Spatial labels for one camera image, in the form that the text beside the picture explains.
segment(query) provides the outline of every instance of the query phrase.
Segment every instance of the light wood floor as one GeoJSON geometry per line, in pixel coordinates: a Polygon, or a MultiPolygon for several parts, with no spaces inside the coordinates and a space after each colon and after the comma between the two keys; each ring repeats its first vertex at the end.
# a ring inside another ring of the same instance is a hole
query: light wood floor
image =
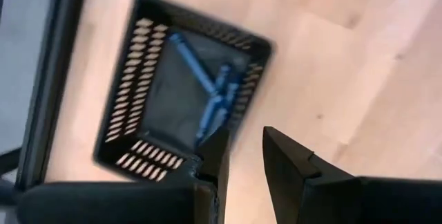
{"type": "MultiPolygon", "coordinates": [[[[275,223],[274,126],[353,173],[442,179],[442,0],[174,0],[274,40],[233,150],[228,224],[275,223]]],[[[131,0],[86,0],[47,181],[123,180],[91,154],[131,0]]]]}

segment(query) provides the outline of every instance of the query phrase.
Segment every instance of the blue stick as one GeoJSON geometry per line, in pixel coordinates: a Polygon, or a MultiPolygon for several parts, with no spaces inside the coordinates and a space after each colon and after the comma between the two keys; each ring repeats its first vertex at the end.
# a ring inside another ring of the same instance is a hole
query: blue stick
{"type": "Polygon", "coordinates": [[[200,121],[200,129],[198,130],[198,133],[196,134],[197,142],[196,146],[198,147],[201,143],[201,141],[204,139],[207,130],[209,130],[213,118],[215,117],[216,112],[218,111],[219,105],[222,102],[222,97],[217,95],[215,97],[212,97],[209,100],[209,103],[206,105],[206,109],[204,110],[204,114],[202,115],[201,121],[200,121]]]}
{"type": "Polygon", "coordinates": [[[215,84],[209,77],[209,74],[200,65],[196,54],[194,54],[184,42],[181,34],[175,33],[171,35],[170,40],[175,43],[178,51],[181,53],[187,64],[191,67],[193,73],[198,78],[204,89],[206,89],[210,95],[213,95],[216,92],[215,84]]]}
{"type": "Polygon", "coordinates": [[[228,64],[224,64],[221,66],[220,71],[218,72],[218,76],[215,80],[216,91],[220,92],[225,87],[227,83],[227,78],[230,75],[231,67],[228,64]]]}

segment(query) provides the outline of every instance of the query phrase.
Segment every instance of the black bar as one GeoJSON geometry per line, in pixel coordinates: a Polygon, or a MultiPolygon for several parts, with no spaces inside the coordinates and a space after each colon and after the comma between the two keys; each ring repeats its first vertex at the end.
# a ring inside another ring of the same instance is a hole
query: black bar
{"type": "Polygon", "coordinates": [[[44,181],[83,0],[51,0],[16,186],[44,181]]]}
{"type": "Polygon", "coordinates": [[[21,148],[0,155],[0,175],[13,171],[19,166],[21,148]]]}

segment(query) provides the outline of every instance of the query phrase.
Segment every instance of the basket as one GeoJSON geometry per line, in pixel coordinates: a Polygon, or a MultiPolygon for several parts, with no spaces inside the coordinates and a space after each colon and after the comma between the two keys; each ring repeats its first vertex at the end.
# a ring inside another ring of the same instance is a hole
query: basket
{"type": "Polygon", "coordinates": [[[165,0],[135,0],[95,160],[153,182],[191,169],[217,128],[238,130],[270,54],[249,32],[165,0]]]}

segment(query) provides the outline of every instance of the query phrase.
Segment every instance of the blue object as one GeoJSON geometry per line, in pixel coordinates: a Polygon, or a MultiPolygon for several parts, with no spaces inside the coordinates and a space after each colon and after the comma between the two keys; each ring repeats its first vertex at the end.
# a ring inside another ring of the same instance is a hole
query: blue object
{"type": "Polygon", "coordinates": [[[180,52],[201,85],[211,96],[202,115],[200,128],[196,135],[195,146],[198,147],[207,136],[217,115],[220,116],[220,121],[224,124],[231,110],[231,105],[235,98],[236,91],[239,88],[239,83],[229,82],[229,77],[232,73],[232,66],[229,64],[223,64],[220,67],[218,76],[213,81],[203,65],[201,65],[198,56],[187,44],[183,35],[174,33],[169,39],[176,45],[178,52],[180,52]]]}

